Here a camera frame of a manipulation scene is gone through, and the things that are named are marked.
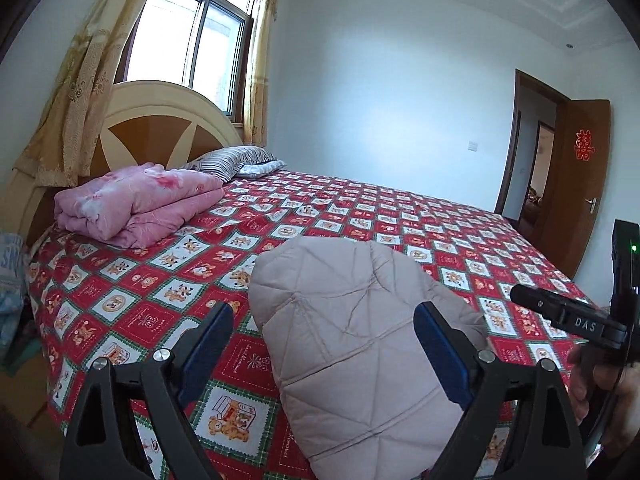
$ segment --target pink blanket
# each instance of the pink blanket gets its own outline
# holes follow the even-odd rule
[[[119,247],[145,248],[224,196],[222,181],[148,162],[112,171],[55,197],[59,227]]]

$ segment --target open door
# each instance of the open door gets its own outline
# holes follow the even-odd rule
[[[569,278],[580,265],[600,206],[610,124],[607,100],[558,105],[548,180],[532,243]]]

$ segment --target curtain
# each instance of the curtain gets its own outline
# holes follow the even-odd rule
[[[122,48],[146,0],[97,0],[74,36],[40,125],[15,167],[36,186],[88,176]]]
[[[244,86],[244,143],[267,143],[269,35],[278,0],[257,0]]]

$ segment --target arched headboard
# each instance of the arched headboard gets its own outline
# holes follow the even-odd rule
[[[144,162],[179,168],[204,153],[241,144],[228,117],[190,88],[165,81],[118,83],[113,86],[89,179]],[[14,170],[0,226],[20,234],[30,246],[53,222],[53,196],[59,190],[38,187],[31,176]]]

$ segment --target metal bolt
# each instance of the metal bolt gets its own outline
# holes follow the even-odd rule
[[[547,372],[553,372],[556,369],[556,363],[546,357],[544,359],[540,359],[540,366],[542,366],[542,369]]]
[[[171,351],[166,348],[161,348],[154,352],[154,361],[166,361],[169,357],[171,357]]]
[[[478,358],[484,363],[493,363],[495,354],[491,350],[481,350],[478,352]]]
[[[96,370],[102,370],[108,364],[109,360],[106,357],[98,357],[91,366]]]

